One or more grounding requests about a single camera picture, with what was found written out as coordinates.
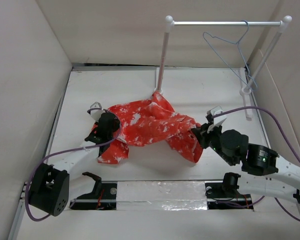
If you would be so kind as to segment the red white patterned trousers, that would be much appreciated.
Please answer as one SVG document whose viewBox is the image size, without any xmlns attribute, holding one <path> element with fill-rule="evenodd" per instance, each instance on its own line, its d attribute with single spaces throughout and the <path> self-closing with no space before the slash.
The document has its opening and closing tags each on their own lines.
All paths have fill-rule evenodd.
<svg viewBox="0 0 300 240">
<path fill-rule="evenodd" d="M 118 164 L 129 157 L 129 147 L 144 147 L 166 141 L 172 150 L 186 160 L 197 163 L 201 148 L 193 128 L 200 126 L 188 115 L 178 113 L 158 92 L 150 98 L 116 104 L 108 108 L 121 123 L 121 133 L 98 157 L 102 164 Z"/>
</svg>

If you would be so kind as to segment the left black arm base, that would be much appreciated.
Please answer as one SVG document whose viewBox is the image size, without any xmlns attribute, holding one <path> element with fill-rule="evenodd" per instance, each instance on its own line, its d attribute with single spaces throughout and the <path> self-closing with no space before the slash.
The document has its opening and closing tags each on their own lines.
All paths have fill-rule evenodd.
<svg viewBox="0 0 300 240">
<path fill-rule="evenodd" d="M 98 175 L 84 172 L 70 181 L 69 209 L 111 211 L 117 209 L 118 183 L 103 181 Z"/>
</svg>

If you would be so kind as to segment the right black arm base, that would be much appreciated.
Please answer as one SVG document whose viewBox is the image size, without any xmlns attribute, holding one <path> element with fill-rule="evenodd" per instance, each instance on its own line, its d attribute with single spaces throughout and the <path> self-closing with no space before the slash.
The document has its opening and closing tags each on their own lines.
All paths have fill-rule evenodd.
<svg viewBox="0 0 300 240">
<path fill-rule="evenodd" d="M 238 192 L 240 175 L 228 172 L 223 180 L 206 181 L 205 196 L 209 210 L 248 209 L 253 210 L 250 194 Z"/>
</svg>

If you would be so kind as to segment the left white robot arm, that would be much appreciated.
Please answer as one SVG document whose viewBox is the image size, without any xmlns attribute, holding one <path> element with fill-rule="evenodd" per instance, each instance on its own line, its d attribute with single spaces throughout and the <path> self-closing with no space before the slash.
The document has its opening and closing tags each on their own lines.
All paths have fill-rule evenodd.
<svg viewBox="0 0 300 240">
<path fill-rule="evenodd" d="M 101 177 L 89 172 L 91 161 L 100 157 L 119 136 L 121 123 L 112 112 L 93 108 L 88 111 L 95 126 L 80 147 L 45 156 L 30 174 L 25 187 L 25 209 L 31 220 L 39 221 L 30 210 L 33 206 L 50 216 L 60 215 L 78 197 L 101 198 Z"/>
</svg>

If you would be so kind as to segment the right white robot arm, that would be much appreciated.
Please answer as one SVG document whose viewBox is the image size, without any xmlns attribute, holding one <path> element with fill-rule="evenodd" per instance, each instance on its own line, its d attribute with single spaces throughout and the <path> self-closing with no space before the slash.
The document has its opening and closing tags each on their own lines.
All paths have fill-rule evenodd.
<svg viewBox="0 0 300 240">
<path fill-rule="evenodd" d="M 300 167 L 287 161 L 263 145 L 249 143 L 247 135 L 221 126 L 205 123 L 192 128 L 202 149 L 211 148 L 229 166 L 241 165 L 241 171 L 252 175 L 224 174 L 221 191 L 227 197 L 235 194 L 256 194 L 283 199 L 300 206 Z"/>
</svg>

